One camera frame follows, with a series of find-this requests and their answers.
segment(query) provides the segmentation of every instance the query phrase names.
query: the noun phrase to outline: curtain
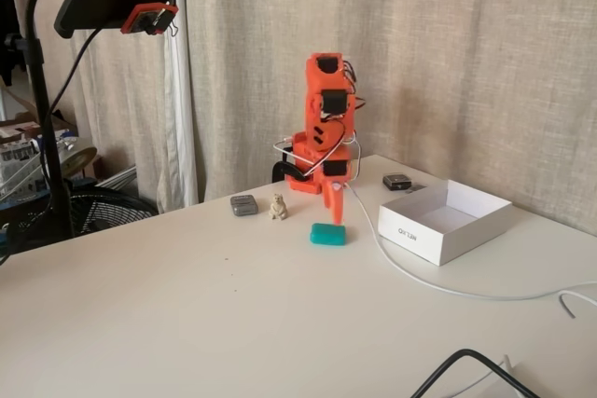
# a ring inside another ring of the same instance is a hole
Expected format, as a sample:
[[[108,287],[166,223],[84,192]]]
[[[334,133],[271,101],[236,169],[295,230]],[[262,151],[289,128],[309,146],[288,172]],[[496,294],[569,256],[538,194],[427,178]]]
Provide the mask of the curtain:
[[[20,13],[26,0],[17,0]],[[62,0],[39,0],[36,27],[52,98],[89,35],[60,38],[53,22]],[[196,203],[197,175],[187,63],[185,0],[177,0],[172,39],[104,30],[91,43],[60,103],[79,133],[92,137],[108,174],[137,166],[140,195],[161,211]]]
[[[366,154],[597,234],[596,0],[188,0],[206,198],[270,181],[304,64],[340,51]]]

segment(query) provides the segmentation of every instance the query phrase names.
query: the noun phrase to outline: gray eraser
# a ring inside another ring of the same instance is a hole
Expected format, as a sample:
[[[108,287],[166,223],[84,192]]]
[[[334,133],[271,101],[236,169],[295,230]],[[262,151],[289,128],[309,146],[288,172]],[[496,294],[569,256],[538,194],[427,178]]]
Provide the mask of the gray eraser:
[[[253,195],[233,196],[230,198],[230,206],[237,216],[257,214],[258,208]]]

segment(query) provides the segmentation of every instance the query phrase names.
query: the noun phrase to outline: cardboard box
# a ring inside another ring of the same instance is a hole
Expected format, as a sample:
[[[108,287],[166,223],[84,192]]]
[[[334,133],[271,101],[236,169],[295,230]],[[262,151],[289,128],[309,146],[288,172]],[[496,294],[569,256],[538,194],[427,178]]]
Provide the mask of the cardboard box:
[[[0,144],[17,142],[21,139],[34,139],[41,134],[41,128],[35,122],[36,117],[29,112],[18,114],[14,120],[0,121]],[[56,117],[52,118],[54,130],[73,130],[63,120]]]
[[[443,181],[380,207],[384,238],[441,266],[506,232],[512,203]]]

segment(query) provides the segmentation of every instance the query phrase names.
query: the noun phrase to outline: black stand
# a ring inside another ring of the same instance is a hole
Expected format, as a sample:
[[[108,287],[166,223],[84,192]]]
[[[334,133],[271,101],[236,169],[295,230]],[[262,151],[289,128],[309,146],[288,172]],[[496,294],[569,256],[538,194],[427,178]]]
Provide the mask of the black stand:
[[[25,63],[29,66],[29,75],[33,87],[37,116],[42,127],[44,152],[49,174],[50,209],[39,219],[46,222],[39,223],[40,231],[46,238],[46,244],[61,240],[68,240],[75,236],[71,218],[70,193],[62,178],[58,147],[54,136],[49,113],[48,89],[44,76],[44,56],[41,43],[35,32],[35,5],[37,0],[28,0],[25,10],[25,37],[15,41],[15,46],[22,51]]]

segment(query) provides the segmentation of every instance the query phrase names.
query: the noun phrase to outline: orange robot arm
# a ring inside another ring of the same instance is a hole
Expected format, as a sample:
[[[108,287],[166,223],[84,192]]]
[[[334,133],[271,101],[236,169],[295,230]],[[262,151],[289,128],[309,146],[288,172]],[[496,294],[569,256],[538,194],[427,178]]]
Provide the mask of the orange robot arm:
[[[343,187],[351,178],[351,156],[342,141],[354,132],[354,85],[344,74],[340,53],[315,53],[307,60],[305,131],[293,136],[293,152],[314,165],[297,159],[307,181],[286,179],[293,189],[324,193],[324,204],[333,222],[342,222]]]

